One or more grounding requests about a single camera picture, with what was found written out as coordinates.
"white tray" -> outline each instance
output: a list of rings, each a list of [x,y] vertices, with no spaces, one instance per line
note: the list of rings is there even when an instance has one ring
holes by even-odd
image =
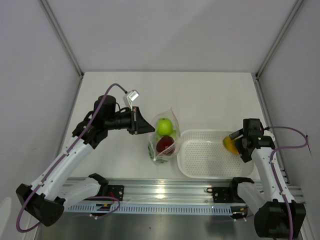
[[[229,179],[246,177],[254,170],[253,161],[244,163],[239,155],[223,146],[223,139],[232,131],[186,130],[177,155],[180,171],[198,179]]]

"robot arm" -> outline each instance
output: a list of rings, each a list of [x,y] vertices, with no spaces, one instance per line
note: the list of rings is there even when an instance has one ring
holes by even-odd
[[[107,195],[108,181],[96,173],[65,189],[62,189],[62,186],[82,160],[108,136],[108,131],[127,129],[132,135],[155,131],[142,117],[139,107],[132,106],[132,101],[138,95],[136,90],[126,92],[124,100],[127,107],[118,112],[116,112],[116,98],[107,95],[90,125],[88,124],[91,121],[90,116],[93,116],[98,105],[101,104],[103,96],[98,98],[94,103],[93,111],[90,111],[76,126],[67,146],[52,164],[31,185],[21,184],[17,188],[16,194],[22,205],[35,191],[25,208],[28,213],[48,227],[61,217],[65,208],[92,196]],[[52,172],[43,180],[50,170]]]
[[[245,163],[253,160],[262,182],[263,194],[249,178],[235,177],[230,184],[233,196],[241,198],[254,214],[257,235],[261,238],[288,239],[290,223],[285,196],[292,216],[293,237],[297,238],[306,209],[302,203],[295,202],[284,181],[276,155],[270,159],[275,145],[270,136],[264,135],[260,120],[244,119],[243,129],[230,134],[230,138],[235,139],[235,147]]]

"red apple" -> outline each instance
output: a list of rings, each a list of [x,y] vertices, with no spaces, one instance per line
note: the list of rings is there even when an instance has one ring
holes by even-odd
[[[162,153],[164,150],[169,148],[172,144],[175,143],[175,140],[170,136],[163,136],[158,143],[156,144],[156,151],[158,153]],[[170,156],[175,151],[175,148],[173,147],[170,151],[166,152],[165,155]]]

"gray wall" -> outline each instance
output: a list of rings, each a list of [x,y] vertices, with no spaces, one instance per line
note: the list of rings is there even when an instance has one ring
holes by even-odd
[[[296,0],[49,0],[83,71],[254,73]]]
[[[300,185],[312,224],[320,223],[320,1],[307,0],[275,57],[264,72],[262,90],[272,123],[308,134],[309,149],[285,150],[290,180]],[[299,145],[299,135],[278,131],[281,145]],[[320,239],[319,228],[314,228]]]
[[[16,188],[53,160],[78,82],[38,1],[0,1],[0,202],[12,198],[4,240],[22,236]]]

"gray floor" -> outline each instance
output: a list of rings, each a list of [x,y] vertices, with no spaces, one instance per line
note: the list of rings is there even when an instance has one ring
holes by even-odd
[[[201,215],[113,214],[104,219],[63,216],[42,227],[37,240],[255,240],[253,218],[217,222],[226,217]]]

